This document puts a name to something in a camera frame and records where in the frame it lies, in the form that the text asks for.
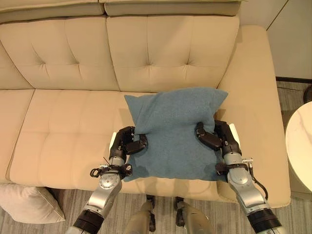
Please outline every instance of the gray carpet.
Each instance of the gray carpet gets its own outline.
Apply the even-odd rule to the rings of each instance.
[[[278,82],[278,86],[303,90],[306,84]],[[303,104],[303,91],[278,89],[282,116],[286,125],[290,113]],[[0,209],[1,234],[63,234],[72,225],[88,200],[91,192],[81,190],[54,190],[66,221],[56,224],[32,225],[15,222],[8,213]],[[119,194],[115,204],[103,223],[99,233],[121,234],[130,215],[140,209],[144,195]],[[202,210],[210,219],[216,234],[254,234],[238,204],[187,200]],[[312,234],[312,201],[292,197],[290,206],[275,209],[281,223],[289,234]],[[154,209],[156,216],[155,234],[184,234],[183,228],[175,226],[173,198],[157,197]]]

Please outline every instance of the blue pillow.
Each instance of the blue pillow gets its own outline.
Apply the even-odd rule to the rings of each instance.
[[[227,93],[213,88],[188,88],[155,95],[125,95],[135,135],[145,134],[148,147],[131,155],[128,163],[133,175],[140,177],[225,180],[216,175],[215,165],[222,160],[219,152],[199,142],[195,126],[203,122],[205,130],[215,128],[214,113]]]

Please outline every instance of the white wall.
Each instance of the white wall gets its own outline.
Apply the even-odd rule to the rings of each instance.
[[[268,28],[287,0],[242,2],[241,24]],[[312,0],[289,0],[268,29],[275,74],[312,79]]]
[[[240,24],[257,24],[268,28],[287,0],[249,0],[240,6]]]
[[[268,35],[276,75],[312,79],[312,0],[289,0]]]

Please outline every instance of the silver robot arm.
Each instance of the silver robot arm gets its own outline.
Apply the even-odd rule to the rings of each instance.
[[[66,234],[97,234],[100,230],[121,190],[121,181],[132,174],[132,166],[125,164],[127,155],[137,153],[147,145],[145,135],[140,135],[140,140],[133,141],[134,130],[134,127],[121,129],[111,147],[109,164],[100,165],[90,172],[91,177],[100,176],[99,186]]]
[[[230,187],[235,191],[237,200],[257,234],[287,234],[277,217],[272,212],[265,187],[254,177],[252,159],[243,160],[239,144],[234,139],[229,125],[215,121],[214,131],[217,136],[207,133],[203,123],[196,126],[196,136],[206,146],[222,150],[224,163],[216,165],[218,174],[226,174]],[[266,197],[255,187],[261,186]]]

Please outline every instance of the round side table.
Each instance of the round side table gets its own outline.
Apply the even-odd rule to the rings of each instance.
[[[312,199],[312,101],[295,111],[285,137],[292,195]]]

